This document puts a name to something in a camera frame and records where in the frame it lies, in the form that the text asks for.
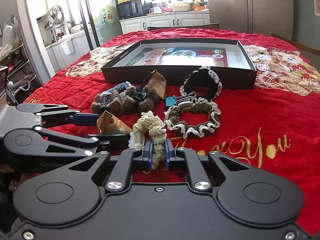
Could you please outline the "olive cream crochet scrunchie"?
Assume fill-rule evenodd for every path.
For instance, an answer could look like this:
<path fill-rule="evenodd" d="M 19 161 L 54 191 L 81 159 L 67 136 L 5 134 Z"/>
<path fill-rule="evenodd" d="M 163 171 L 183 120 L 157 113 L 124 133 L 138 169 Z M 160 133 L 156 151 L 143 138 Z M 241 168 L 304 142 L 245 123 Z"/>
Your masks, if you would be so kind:
<path fill-rule="evenodd" d="M 180 133 L 184 139 L 202 138 L 220 128 L 220 115 L 217 103 L 199 98 L 183 106 L 169 107 L 164 112 L 164 123 L 168 130 Z"/>

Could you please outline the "tan paper packet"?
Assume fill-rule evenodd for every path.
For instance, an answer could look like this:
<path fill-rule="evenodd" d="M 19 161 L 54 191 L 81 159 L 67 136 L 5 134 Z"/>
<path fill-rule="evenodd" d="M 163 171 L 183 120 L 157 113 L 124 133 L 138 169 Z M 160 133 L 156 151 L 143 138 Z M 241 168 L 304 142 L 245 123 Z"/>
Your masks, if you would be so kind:
<path fill-rule="evenodd" d="M 165 77 L 158 72 L 153 70 L 143 81 L 143 86 L 152 87 L 161 99 L 165 99 L 167 90 L 167 81 Z"/>
<path fill-rule="evenodd" d="M 99 134 L 115 135 L 124 134 L 129 135 L 132 132 L 132 128 L 127 126 L 124 122 L 118 119 L 108 111 L 104 113 L 97 120 L 97 128 Z"/>

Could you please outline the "brown fuzzy hair claw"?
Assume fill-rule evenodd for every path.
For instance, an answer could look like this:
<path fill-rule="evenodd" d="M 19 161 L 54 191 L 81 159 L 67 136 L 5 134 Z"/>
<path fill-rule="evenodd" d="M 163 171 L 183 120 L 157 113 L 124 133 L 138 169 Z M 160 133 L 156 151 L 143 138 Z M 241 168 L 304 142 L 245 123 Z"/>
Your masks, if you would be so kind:
<path fill-rule="evenodd" d="M 125 90 L 123 106 L 127 112 L 148 112 L 159 102 L 159 95 L 156 90 L 150 86 L 143 88 L 130 86 Z"/>
<path fill-rule="evenodd" d="M 103 114 L 107 111 L 120 117 L 124 113 L 123 100 L 117 91 L 100 93 L 95 96 L 91 110 L 95 114 Z"/>

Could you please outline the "blue white crochet scrunchie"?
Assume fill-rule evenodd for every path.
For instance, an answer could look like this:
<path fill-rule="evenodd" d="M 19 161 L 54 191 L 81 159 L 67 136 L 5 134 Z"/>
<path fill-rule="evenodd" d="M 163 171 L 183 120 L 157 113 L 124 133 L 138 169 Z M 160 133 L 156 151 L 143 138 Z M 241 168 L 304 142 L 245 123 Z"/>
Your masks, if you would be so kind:
<path fill-rule="evenodd" d="M 103 92 L 104 95 L 111 96 L 112 98 L 120 97 L 121 99 L 125 98 L 126 91 L 129 88 L 136 88 L 129 81 L 119 83 L 118 85 L 106 90 Z"/>

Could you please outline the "black white crochet scrunchie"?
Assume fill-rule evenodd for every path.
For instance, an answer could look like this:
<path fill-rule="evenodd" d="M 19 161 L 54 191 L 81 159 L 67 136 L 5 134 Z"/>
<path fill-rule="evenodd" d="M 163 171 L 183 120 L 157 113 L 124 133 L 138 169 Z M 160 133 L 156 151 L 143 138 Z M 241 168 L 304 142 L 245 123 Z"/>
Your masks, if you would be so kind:
<path fill-rule="evenodd" d="M 197 98 L 204 98 L 212 101 L 217 98 L 222 90 L 222 83 L 219 76 L 210 66 L 202 66 L 185 79 L 180 87 L 181 96 L 186 96 L 195 92 Z"/>

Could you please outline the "teal binder clip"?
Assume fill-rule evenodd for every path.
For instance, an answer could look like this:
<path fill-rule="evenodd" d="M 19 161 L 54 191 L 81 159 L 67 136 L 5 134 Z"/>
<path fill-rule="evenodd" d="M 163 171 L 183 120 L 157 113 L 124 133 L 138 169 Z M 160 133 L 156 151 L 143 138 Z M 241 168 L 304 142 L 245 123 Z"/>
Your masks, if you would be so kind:
<path fill-rule="evenodd" d="M 193 100 L 196 99 L 196 97 L 197 95 L 195 92 L 191 92 L 190 94 L 182 96 L 167 96 L 165 98 L 165 107 L 166 109 L 169 109 L 173 106 L 188 107 L 193 104 Z"/>

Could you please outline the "white plastic bin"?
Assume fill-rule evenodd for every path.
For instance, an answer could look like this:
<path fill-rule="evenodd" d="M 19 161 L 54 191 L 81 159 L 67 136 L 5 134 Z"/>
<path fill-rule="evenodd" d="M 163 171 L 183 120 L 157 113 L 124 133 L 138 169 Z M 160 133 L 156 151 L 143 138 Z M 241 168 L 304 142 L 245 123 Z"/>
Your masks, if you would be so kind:
<path fill-rule="evenodd" d="M 70 55 L 75 52 L 72 39 L 64 40 L 61 42 L 61 48 L 66 55 Z"/>

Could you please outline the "black shallow cardboard box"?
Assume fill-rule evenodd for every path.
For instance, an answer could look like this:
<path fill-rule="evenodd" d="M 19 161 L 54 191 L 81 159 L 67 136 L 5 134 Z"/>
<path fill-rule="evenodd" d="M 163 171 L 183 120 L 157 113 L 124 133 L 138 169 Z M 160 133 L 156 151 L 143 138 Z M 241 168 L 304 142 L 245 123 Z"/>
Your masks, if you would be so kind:
<path fill-rule="evenodd" d="M 163 38 L 141 40 L 106 63 L 101 71 L 108 83 L 142 83 L 157 70 L 168 85 L 181 86 L 200 67 L 210 67 L 226 89 L 253 89 L 257 69 L 237 40 Z"/>

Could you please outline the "red quilted bedspread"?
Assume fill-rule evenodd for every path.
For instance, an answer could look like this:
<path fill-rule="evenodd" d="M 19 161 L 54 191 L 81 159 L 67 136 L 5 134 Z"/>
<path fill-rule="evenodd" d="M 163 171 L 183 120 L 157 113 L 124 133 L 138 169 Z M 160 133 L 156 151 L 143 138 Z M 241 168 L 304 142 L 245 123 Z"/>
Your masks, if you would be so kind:
<path fill-rule="evenodd" d="M 296 51 L 291 44 L 263 34 L 232 30 L 159 29 L 119 35 L 103 47 L 121 46 L 140 40 L 173 37 L 238 40 L 243 45 L 262 46 L 276 52 Z M 112 87 L 102 72 L 86 76 L 74 74 L 73 65 L 89 59 L 86 53 L 52 77 L 27 97 L 27 103 L 68 105 L 83 113 L 91 112 L 94 97 Z M 304 206 L 298 224 L 308 233 L 319 232 L 319 73 L 310 61 L 289 66 L 293 77 L 302 77 L 303 86 L 289 83 L 282 73 L 253 90 L 223 88 L 215 100 L 221 110 L 220 128 L 203 138 L 183 139 L 179 132 L 167 131 L 175 147 L 184 146 L 198 154 L 220 151 L 235 159 L 294 181 L 303 190 Z"/>

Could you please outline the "white kitchen cabinet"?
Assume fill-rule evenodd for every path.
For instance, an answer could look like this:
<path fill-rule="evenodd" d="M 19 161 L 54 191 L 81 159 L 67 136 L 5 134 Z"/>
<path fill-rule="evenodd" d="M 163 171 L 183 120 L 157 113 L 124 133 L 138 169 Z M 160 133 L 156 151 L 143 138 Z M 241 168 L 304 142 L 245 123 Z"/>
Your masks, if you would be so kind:
<path fill-rule="evenodd" d="M 184 27 L 209 23 L 209 10 L 147 14 L 120 20 L 123 34 L 133 31 L 147 31 L 148 27 Z"/>

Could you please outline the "black microwave oven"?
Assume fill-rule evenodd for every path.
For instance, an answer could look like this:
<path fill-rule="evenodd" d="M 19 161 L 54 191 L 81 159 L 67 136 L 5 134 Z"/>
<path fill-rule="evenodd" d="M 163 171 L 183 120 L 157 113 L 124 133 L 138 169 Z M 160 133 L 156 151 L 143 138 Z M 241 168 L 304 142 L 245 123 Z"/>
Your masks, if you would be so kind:
<path fill-rule="evenodd" d="M 143 4 L 141 0 L 125 1 L 117 4 L 120 20 L 143 16 Z"/>

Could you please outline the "dark wooden chair back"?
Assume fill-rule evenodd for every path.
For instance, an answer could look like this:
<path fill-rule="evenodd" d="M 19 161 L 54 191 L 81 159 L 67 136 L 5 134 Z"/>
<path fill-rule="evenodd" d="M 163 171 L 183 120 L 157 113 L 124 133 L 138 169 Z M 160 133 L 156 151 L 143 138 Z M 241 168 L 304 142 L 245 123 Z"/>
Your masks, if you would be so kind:
<path fill-rule="evenodd" d="M 218 23 L 209 23 L 209 24 L 174 26 L 174 27 L 148 27 L 148 31 L 158 30 L 158 29 L 175 29 L 175 28 L 213 30 L 213 29 L 220 29 L 220 25 Z"/>

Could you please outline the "beige storage container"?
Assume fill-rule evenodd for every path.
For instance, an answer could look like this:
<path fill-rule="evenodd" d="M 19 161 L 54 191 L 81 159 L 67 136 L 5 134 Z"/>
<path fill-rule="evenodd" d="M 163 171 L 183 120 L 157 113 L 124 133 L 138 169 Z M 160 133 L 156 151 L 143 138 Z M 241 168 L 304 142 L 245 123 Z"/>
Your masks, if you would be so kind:
<path fill-rule="evenodd" d="M 171 5 L 173 12 L 186 12 L 191 11 L 193 8 L 192 2 L 176 2 Z"/>

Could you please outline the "steel double door refrigerator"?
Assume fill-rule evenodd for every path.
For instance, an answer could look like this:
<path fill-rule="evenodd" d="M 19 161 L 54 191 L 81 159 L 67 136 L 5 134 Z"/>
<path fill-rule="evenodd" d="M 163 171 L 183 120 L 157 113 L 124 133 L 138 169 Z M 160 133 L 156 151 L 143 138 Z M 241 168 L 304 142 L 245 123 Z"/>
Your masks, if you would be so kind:
<path fill-rule="evenodd" d="M 210 21 L 238 33 L 291 39 L 293 0 L 208 0 Z"/>

